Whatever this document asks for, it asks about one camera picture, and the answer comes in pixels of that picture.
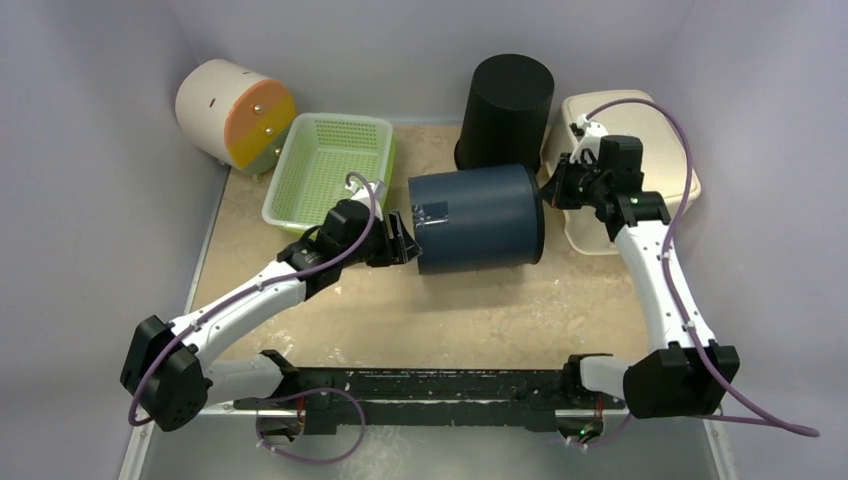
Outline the large black plastic bin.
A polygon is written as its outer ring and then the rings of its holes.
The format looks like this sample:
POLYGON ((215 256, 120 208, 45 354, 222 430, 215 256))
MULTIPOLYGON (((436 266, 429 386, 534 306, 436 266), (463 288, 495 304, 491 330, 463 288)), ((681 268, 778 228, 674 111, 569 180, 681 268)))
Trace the large black plastic bin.
POLYGON ((503 53, 474 70, 454 162, 459 170, 522 164, 536 173, 555 91, 550 70, 503 53))

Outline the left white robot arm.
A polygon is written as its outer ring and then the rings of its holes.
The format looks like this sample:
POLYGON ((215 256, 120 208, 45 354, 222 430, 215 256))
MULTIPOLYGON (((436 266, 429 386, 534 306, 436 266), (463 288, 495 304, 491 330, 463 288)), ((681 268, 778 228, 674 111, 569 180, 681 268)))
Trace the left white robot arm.
POLYGON ((120 375, 133 396, 131 425, 143 425, 139 409, 170 432, 208 405, 263 399, 275 409, 289 407, 298 382, 279 353, 267 350, 236 362, 220 355, 276 314, 338 282, 343 269, 404 265, 421 252, 398 211, 382 214, 365 200, 338 202, 322 225, 225 297, 171 321, 150 316, 136 327, 120 375))

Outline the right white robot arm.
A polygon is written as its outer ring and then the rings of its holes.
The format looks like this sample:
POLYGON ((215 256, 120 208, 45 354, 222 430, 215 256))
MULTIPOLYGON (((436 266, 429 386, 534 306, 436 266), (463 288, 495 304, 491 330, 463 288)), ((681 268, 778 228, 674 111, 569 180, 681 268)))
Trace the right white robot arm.
POLYGON ((715 340, 688 291, 666 203, 643 188, 642 154, 636 137, 585 135, 541 190, 559 210, 594 211, 629 270, 651 348, 633 364, 609 354, 573 355, 561 392, 576 407, 606 394, 639 419, 710 415, 740 359, 715 340))

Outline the dark blue bin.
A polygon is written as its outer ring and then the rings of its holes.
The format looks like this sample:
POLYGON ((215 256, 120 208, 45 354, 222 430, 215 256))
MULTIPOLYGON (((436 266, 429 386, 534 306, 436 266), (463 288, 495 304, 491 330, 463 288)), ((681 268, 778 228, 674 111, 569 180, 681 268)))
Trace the dark blue bin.
POLYGON ((534 265, 542 257, 539 187, 521 164, 412 177, 408 193, 421 275, 534 265))

